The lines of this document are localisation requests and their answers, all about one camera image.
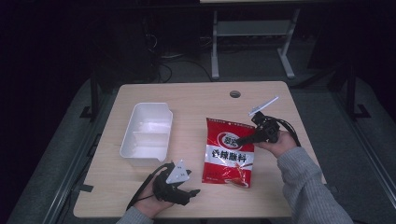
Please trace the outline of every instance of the red packet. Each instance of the red packet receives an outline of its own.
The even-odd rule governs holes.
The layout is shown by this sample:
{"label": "red packet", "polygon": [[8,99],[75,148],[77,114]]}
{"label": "red packet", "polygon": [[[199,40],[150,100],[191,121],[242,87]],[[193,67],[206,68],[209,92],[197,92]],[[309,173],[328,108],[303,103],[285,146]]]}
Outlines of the red packet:
{"label": "red packet", "polygon": [[253,144],[239,147],[235,140],[251,135],[255,127],[221,119],[206,119],[207,141],[203,183],[250,188]]}

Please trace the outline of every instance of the table leg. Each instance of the table leg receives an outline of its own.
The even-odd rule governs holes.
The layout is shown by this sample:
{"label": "table leg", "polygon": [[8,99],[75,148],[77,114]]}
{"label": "table leg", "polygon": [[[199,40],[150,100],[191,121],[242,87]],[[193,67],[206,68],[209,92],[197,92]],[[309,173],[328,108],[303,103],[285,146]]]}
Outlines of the table leg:
{"label": "table leg", "polygon": [[286,76],[290,79],[295,78],[295,75],[294,75],[294,72],[290,66],[290,63],[289,63],[289,60],[288,60],[288,57],[286,56],[286,54],[288,53],[290,41],[293,36],[294,28],[296,27],[296,23],[297,23],[299,14],[300,14],[300,9],[297,8],[294,11],[293,18],[290,21],[290,25],[289,25],[288,31],[286,33],[286,42],[282,48],[277,50],[277,53],[279,54],[280,61],[282,62],[283,68],[285,69]]}
{"label": "table leg", "polygon": [[219,79],[219,65],[218,65],[218,12],[215,11],[213,15],[213,37],[212,37],[212,78]]}

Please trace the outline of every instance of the black cable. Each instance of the black cable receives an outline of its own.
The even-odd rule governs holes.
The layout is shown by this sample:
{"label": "black cable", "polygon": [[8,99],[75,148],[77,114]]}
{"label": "black cable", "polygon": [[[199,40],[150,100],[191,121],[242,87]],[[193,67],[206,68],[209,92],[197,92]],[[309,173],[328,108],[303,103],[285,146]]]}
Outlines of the black cable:
{"label": "black cable", "polygon": [[235,54],[245,50],[246,48],[247,47],[244,46],[243,43],[238,43],[237,41],[231,38],[220,37],[218,40],[218,53]]}
{"label": "black cable", "polygon": [[134,197],[131,199],[131,201],[128,203],[128,205],[126,206],[126,210],[128,211],[128,209],[132,206],[134,206],[134,204],[140,200],[143,199],[138,199],[139,195],[143,192],[143,190],[146,188],[146,186],[149,184],[149,182],[152,180],[152,178],[154,178],[154,176],[163,168],[169,168],[171,164],[170,163],[166,163],[161,165],[160,167],[158,167],[153,173],[151,173],[146,180],[143,182],[143,184],[140,186],[140,188],[137,190],[137,192],[134,194]]}
{"label": "black cable", "polygon": [[265,119],[274,119],[276,122],[280,123],[283,127],[286,128],[286,130],[290,133],[291,137],[294,139],[294,142],[296,143],[297,147],[301,146],[300,140],[298,139],[297,132],[294,130],[293,126],[291,126],[290,123],[283,119],[276,119],[274,117],[270,116],[264,116]]}
{"label": "black cable", "polygon": [[[206,41],[204,44],[202,44],[201,42],[202,42],[204,39],[208,39],[208,41]],[[209,48],[212,49],[212,46],[213,46],[212,43],[213,43],[212,37],[210,37],[210,36],[203,36],[203,37],[200,37],[200,49],[201,49],[201,51],[206,50],[206,49],[209,49]]]}
{"label": "black cable", "polygon": [[185,54],[175,54],[175,55],[171,55],[171,56],[162,56],[161,59],[163,60],[163,63],[169,63],[172,62],[174,60],[183,58],[185,56]]}
{"label": "black cable", "polygon": [[142,201],[142,200],[145,200],[145,199],[147,199],[147,198],[151,198],[152,196],[154,196],[154,194],[151,194],[150,196],[147,196],[147,197],[138,199],[137,202]]}
{"label": "black cable", "polygon": [[72,192],[75,190],[78,181],[87,173],[86,168],[87,168],[88,164],[90,164],[90,161],[92,160],[92,158],[93,158],[93,157],[89,157],[89,158],[87,159],[87,161],[85,162],[84,166],[82,167],[80,173],[78,174],[78,177],[77,177],[77,178],[75,179],[75,181],[73,182],[73,185],[71,186],[71,189],[70,189],[69,192],[67,193],[66,202],[64,203],[64,205],[67,203],[67,209],[66,209],[65,212],[64,212],[64,217],[63,217],[61,223],[64,223],[64,219],[66,218],[67,213],[68,213],[69,210],[70,210]]}
{"label": "black cable", "polygon": [[210,74],[207,72],[207,70],[206,70],[201,64],[199,64],[199,63],[197,63],[197,62],[195,62],[195,61],[190,61],[190,60],[178,60],[178,61],[172,61],[172,62],[168,62],[168,63],[193,63],[193,64],[195,64],[195,65],[201,67],[201,68],[204,70],[204,72],[205,72],[205,74],[207,75],[207,77],[209,78],[209,80],[210,80],[211,82],[213,81],[213,80],[212,80],[212,77],[211,77]]}
{"label": "black cable", "polygon": [[158,82],[160,82],[160,83],[166,83],[166,82],[168,82],[170,79],[171,79],[171,77],[172,77],[172,75],[173,75],[173,72],[172,72],[172,68],[170,68],[168,65],[165,65],[165,64],[163,64],[163,63],[159,63],[159,65],[160,66],[163,66],[163,67],[165,67],[165,68],[167,68],[168,70],[169,70],[169,77],[166,79],[166,80],[163,80],[163,77],[162,77],[162,75],[161,75],[161,71],[159,71],[158,72]]}

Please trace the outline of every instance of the wire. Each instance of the wire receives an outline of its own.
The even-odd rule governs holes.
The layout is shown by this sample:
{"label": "wire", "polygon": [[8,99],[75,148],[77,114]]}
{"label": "wire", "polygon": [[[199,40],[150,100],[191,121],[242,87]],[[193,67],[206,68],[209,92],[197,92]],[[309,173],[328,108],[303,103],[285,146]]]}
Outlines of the wire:
{"label": "wire", "polygon": [[84,166],[82,167],[82,169],[81,169],[81,171],[80,171],[78,177],[77,177],[77,178],[75,179],[75,181],[73,182],[73,185],[71,186],[71,189],[70,189],[69,192],[67,193],[67,196],[66,196],[67,209],[64,211],[64,217],[62,218],[61,223],[64,223],[64,220],[65,220],[65,218],[66,218],[66,216],[67,216],[67,213],[68,213],[69,210],[70,210],[72,192],[75,190],[78,181],[79,181],[85,174],[87,174],[86,168],[87,168],[88,164],[90,164],[90,161],[92,160],[92,158],[93,158],[93,157],[89,157],[89,158],[87,159],[87,161],[85,162]]}
{"label": "wire", "polygon": [[190,60],[178,60],[178,61],[171,61],[171,62],[168,62],[168,63],[193,63],[193,64],[195,64],[195,65],[201,67],[201,68],[204,70],[204,72],[205,72],[205,74],[207,75],[207,77],[209,78],[209,80],[210,80],[211,82],[213,81],[213,80],[212,80],[212,77],[211,77],[210,74],[207,72],[207,70],[206,70],[201,64],[199,64],[199,63],[197,63],[197,62],[195,62],[195,61],[190,61]]}
{"label": "wire", "polygon": [[288,132],[291,134],[291,137],[294,139],[294,141],[296,142],[297,147],[301,146],[301,143],[298,139],[297,136],[297,132],[295,131],[295,129],[293,128],[293,126],[291,126],[290,123],[288,123],[287,121],[283,120],[283,119],[276,119],[274,117],[271,116],[264,116],[264,119],[274,119],[276,122],[282,124],[283,127],[286,128],[286,130],[288,130]]}
{"label": "wire", "polygon": [[151,38],[154,39],[155,42],[154,42],[154,44],[153,44],[153,46],[151,47],[150,50],[155,49],[155,47],[157,47],[157,44],[158,44],[158,39],[157,39],[157,37],[156,37],[155,35],[146,35],[146,37],[150,37],[150,39],[151,39]]}
{"label": "wire", "polygon": [[173,75],[172,69],[168,65],[165,65],[163,63],[160,63],[160,66],[163,66],[163,67],[167,68],[169,70],[170,74],[169,74],[169,77],[166,80],[163,80],[163,77],[161,76],[161,71],[160,71],[158,73],[158,82],[159,83],[166,83],[166,82],[168,82],[171,79],[171,77]]}
{"label": "wire", "polygon": [[223,54],[235,54],[246,50],[249,47],[247,41],[242,41],[243,37],[222,36],[218,41],[218,52]]}
{"label": "wire", "polygon": [[184,54],[174,54],[174,55],[170,55],[170,56],[161,56],[162,59],[177,59],[177,58],[181,58],[183,57]]}
{"label": "wire", "polygon": [[131,199],[131,201],[128,203],[128,205],[126,206],[126,210],[128,210],[130,207],[134,206],[134,204],[140,200],[146,199],[137,199],[137,197],[139,197],[139,195],[143,192],[143,190],[146,188],[146,186],[149,184],[149,182],[151,181],[152,178],[154,178],[154,176],[163,168],[170,168],[172,166],[173,163],[165,163],[163,165],[161,165],[160,167],[158,167],[154,172],[152,172],[147,178],[146,180],[143,182],[143,184],[140,186],[140,188],[137,190],[137,192],[134,194],[134,197]]}
{"label": "wire", "polygon": [[210,37],[210,36],[202,36],[202,37],[200,37],[200,41],[206,40],[206,39],[208,39],[206,41],[206,43],[200,44],[201,49],[206,49],[207,47],[211,46],[210,44],[212,43],[212,37]]}
{"label": "wire", "polygon": [[139,201],[145,200],[145,199],[147,199],[147,198],[151,198],[152,196],[154,196],[154,194],[151,194],[150,196],[147,196],[147,197],[144,197],[144,198],[138,199],[138,200],[136,200],[136,202],[139,202]]}

